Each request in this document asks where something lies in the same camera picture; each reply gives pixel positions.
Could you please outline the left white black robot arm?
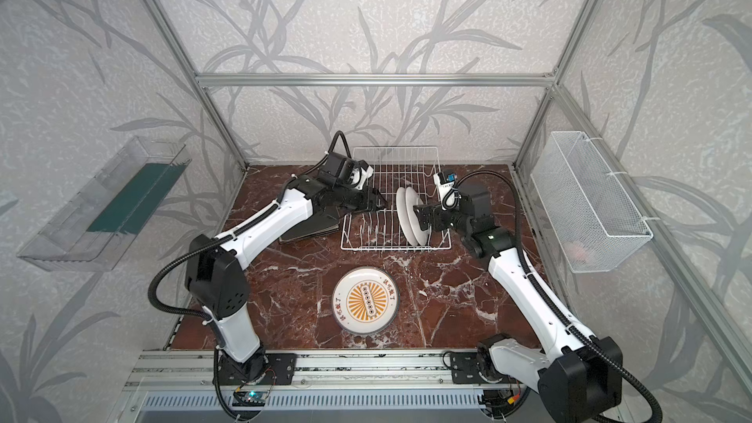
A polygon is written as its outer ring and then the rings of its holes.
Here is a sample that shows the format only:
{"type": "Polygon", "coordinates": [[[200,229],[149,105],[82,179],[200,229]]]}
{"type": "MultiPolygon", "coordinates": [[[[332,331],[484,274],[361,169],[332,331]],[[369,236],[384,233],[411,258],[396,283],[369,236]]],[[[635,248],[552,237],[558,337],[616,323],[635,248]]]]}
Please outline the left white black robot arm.
{"type": "Polygon", "coordinates": [[[245,381],[259,379],[266,369],[266,352],[248,312],[245,270],[283,234],[329,208],[345,213],[385,209],[386,198],[370,182],[374,174],[364,160],[331,153],[315,175],[292,176],[260,213],[221,236],[192,241],[186,289],[201,306],[217,348],[245,381]]]}

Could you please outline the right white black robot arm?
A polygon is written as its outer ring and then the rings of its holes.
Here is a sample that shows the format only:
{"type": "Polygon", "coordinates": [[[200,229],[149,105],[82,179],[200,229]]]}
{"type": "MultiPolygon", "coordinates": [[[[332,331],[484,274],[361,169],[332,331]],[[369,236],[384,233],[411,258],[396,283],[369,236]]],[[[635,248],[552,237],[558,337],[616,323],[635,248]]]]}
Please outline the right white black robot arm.
{"type": "Polygon", "coordinates": [[[542,281],[513,233],[498,226],[487,189],[441,186],[446,199],[425,205],[403,194],[401,229],[414,238],[452,229],[469,254],[513,299],[538,337],[536,349],[505,334],[480,342],[477,368],[489,383],[514,379],[537,393],[556,422],[584,422],[618,407],[623,397],[616,343],[595,337],[542,281]]]}

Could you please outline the white round plate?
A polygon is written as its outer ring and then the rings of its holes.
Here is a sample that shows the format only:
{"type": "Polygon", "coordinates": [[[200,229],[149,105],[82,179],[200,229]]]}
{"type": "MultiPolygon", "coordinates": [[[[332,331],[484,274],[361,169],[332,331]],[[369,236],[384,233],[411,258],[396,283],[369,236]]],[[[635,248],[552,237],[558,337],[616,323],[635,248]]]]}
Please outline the white round plate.
{"type": "Polygon", "coordinates": [[[385,270],[362,266],[346,273],[332,293],[337,323],[347,332],[368,336],[387,329],[398,314],[400,292],[385,270]]]}
{"type": "Polygon", "coordinates": [[[418,246],[426,247],[429,243],[431,229],[429,227],[421,227],[418,215],[414,210],[421,204],[422,200],[418,193],[412,187],[407,187],[407,189],[405,189],[405,207],[407,207],[407,216],[409,217],[409,224],[413,237],[418,246]]]}
{"type": "Polygon", "coordinates": [[[405,188],[400,187],[396,192],[396,206],[399,219],[399,227],[401,232],[405,235],[407,243],[410,246],[416,245],[416,239],[409,221],[409,215],[407,214],[407,204],[405,203],[405,188]]]}

